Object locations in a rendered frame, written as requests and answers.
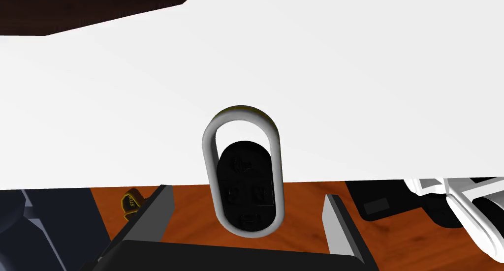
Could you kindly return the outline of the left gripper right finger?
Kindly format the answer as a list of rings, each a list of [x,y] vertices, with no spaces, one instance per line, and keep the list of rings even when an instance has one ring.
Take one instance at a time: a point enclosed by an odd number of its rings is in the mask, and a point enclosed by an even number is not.
[[[349,255],[362,263],[369,262],[369,250],[338,195],[325,196],[322,223],[331,254]]]

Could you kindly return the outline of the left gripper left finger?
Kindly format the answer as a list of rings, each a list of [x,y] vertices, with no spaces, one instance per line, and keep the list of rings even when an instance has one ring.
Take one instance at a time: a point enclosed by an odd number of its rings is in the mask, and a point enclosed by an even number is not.
[[[121,198],[121,205],[127,224],[112,242],[161,241],[175,208],[173,187],[161,185],[148,198],[132,188]]]

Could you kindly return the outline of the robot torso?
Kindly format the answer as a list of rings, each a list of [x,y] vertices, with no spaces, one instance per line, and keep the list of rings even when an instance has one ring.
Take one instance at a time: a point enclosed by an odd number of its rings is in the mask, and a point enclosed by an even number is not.
[[[131,271],[126,241],[152,238],[141,208],[110,238],[89,188],[0,190],[0,271]]]

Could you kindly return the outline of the white door leaf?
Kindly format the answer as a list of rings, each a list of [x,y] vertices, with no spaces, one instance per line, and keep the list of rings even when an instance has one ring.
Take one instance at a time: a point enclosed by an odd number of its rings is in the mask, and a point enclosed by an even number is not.
[[[188,0],[0,38],[0,189],[208,183],[234,105],[283,179],[504,176],[504,0]]]

